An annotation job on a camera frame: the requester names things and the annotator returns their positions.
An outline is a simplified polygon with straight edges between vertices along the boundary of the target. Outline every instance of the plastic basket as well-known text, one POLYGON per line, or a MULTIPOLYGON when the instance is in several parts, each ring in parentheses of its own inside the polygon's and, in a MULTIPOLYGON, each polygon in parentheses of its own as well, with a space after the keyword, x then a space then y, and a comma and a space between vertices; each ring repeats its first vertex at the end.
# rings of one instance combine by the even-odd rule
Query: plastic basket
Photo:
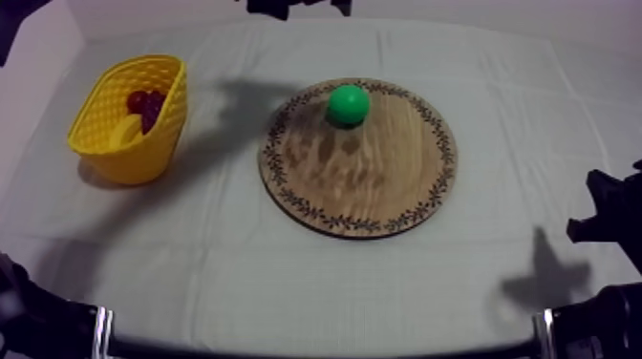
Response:
POLYGON ((169 55, 145 55, 119 63, 95 85, 69 132, 69 146, 107 180, 140 184, 169 165, 187 116, 185 65, 169 55), (142 138, 117 148, 110 135, 128 114, 133 91, 167 94, 158 120, 142 138))

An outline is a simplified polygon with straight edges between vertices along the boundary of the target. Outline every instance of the grape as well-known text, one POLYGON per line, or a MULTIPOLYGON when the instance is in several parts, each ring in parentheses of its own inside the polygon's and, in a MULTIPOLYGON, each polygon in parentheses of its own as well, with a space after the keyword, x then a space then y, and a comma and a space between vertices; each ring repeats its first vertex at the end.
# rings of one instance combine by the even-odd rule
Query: grape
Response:
POLYGON ((145 135, 154 127, 156 120, 161 113, 162 103, 165 101, 165 95, 158 91, 153 91, 145 98, 142 104, 142 133, 145 135))
POLYGON ((147 99, 145 91, 134 91, 127 96, 127 108, 130 114, 142 114, 142 106, 147 99))

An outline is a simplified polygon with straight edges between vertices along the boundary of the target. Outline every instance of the wooden tray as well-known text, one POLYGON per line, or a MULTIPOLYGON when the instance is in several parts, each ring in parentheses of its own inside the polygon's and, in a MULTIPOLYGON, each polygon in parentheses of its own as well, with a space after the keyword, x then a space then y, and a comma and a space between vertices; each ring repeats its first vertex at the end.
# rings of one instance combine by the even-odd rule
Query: wooden tray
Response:
POLYGON ((428 102, 397 85, 343 78, 302 91, 275 113, 259 152, 267 190, 293 218, 326 234, 371 239, 412 228, 450 192, 457 147, 428 102), (366 90, 364 123, 338 129, 326 120, 332 90, 366 90))

